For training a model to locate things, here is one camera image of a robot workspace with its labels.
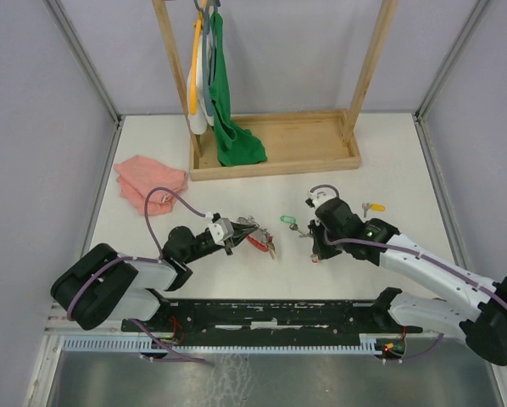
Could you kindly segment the grey key holder with rings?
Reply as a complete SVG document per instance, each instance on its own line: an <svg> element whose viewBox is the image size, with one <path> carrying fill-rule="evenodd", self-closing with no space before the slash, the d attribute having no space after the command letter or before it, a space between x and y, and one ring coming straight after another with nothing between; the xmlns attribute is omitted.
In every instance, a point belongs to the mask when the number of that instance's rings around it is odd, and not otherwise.
<svg viewBox="0 0 507 407"><path fill-rule="evenodd" d="M260 252L267 253L273 260L276 259L276 247L273 243L273 236L266 228L263 228L253 216L237 218L237 222L243 225L253 225L256 230L247 236L247 240Z"/></svg>

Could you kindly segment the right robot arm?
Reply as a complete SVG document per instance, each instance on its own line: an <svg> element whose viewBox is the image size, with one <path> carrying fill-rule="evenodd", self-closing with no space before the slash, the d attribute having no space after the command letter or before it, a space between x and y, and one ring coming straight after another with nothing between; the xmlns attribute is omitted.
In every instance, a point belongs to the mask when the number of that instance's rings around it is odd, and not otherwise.
<svg viewBox="0 0 507 407"><path fill-rule="evenodd" d="M315 258L348 254L434 293L421 298L387 288L371 311L378 330L418 327L459 339L491 364L507 365L507 277L496 282L451 264L384 220L361 220L336 194L311 190L305 203L315 216L309 223Z"/></svg>

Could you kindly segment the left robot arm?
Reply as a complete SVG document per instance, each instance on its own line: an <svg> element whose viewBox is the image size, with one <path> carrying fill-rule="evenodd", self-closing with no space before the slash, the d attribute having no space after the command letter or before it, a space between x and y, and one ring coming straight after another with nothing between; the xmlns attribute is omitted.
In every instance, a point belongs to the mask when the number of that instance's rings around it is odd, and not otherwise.
<svg viewBox="0 0 507 407"><path fill-rule="evenodd" d="M188 265L221 250L231 255L258 229L254 223L227 218L217 218L197 235L177 226L157 259L119 254L107 243L99 243L58 277L50 294L67 319L85 331L113 319L137 319L159 331L170 320L162 294L185 285L192 276Z"/></svg>

